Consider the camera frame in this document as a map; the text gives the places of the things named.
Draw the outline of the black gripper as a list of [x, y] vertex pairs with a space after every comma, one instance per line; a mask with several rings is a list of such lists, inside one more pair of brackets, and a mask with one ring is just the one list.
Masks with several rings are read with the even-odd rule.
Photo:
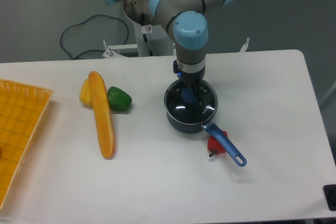
[[207, 106], [212, 102], [212, 92], [207, 84], [201, 83], [205, 75], [206, 60], [202, 60], [195, 64], [184, 63], [180, 60], [173, 61], [173, 72], [177, 77], [186, 84], [191, 84], [191, 102]]

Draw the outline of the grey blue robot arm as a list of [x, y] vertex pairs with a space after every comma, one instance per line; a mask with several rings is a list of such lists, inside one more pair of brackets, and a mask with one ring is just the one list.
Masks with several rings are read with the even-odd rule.
[[[124, 0], [105, 0], [114, 4]], [[201, 83], [205, 73], [208, 26], [204, 13], [233, 0], [148, 0], [153, 18], [176, 46], [174, 72], [185, 86]]]

